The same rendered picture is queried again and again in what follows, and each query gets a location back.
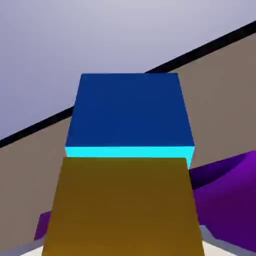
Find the small blue cube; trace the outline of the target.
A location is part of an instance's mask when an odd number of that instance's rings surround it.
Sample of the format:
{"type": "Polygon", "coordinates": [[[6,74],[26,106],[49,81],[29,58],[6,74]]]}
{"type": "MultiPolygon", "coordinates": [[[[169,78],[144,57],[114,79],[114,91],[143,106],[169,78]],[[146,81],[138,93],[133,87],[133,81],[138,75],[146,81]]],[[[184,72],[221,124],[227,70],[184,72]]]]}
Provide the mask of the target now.
{"type": "Polygon", "coordinates": [[[68,157],[184,158],[195,143],[176,73],[84,73],[65,143],[68,157]]]}

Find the large purple box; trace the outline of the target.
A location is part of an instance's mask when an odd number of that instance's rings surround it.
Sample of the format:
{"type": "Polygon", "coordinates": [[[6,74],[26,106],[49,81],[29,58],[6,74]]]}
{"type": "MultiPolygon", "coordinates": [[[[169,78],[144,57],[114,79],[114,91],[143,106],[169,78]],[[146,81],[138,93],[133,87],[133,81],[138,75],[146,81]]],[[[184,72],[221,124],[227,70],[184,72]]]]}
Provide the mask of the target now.
{"type": "Polygon", "coordinates": [[[188,173],[199,227],[256,252],[256,151],[188,173]]]}

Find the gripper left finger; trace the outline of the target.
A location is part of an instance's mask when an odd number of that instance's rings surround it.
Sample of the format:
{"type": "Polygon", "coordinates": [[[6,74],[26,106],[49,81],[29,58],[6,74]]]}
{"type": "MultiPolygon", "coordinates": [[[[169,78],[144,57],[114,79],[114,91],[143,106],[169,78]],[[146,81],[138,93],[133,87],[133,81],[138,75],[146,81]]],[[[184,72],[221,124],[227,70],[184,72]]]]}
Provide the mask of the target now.
{"type": "Polygon", "coordinates": [[[42,256],[44,239],[35,240],[27,244],[0,253],[0,256],[42,256]]]}

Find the small yellow cube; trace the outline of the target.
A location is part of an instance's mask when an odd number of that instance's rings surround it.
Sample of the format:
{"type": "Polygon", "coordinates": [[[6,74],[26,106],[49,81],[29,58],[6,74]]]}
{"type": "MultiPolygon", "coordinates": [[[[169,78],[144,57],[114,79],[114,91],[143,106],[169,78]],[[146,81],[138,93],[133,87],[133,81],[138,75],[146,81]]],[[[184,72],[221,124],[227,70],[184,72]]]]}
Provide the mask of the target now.
{"type": "Polygon", "coordinates": [[[187,161],[65,157],[42,256],[205,256],[187,161]]]}

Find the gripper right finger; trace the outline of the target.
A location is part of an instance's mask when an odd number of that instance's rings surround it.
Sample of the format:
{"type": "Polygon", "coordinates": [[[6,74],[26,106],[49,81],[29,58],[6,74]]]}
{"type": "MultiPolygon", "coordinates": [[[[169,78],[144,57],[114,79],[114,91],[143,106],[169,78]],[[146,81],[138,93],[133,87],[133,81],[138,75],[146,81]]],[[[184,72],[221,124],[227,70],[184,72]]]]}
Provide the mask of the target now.
{"type": "Polygon", "coordinates": [[[200,225],[199,228],[205,256],[256,256],[256,252],[214,238],[204,225],[200,225]]]}

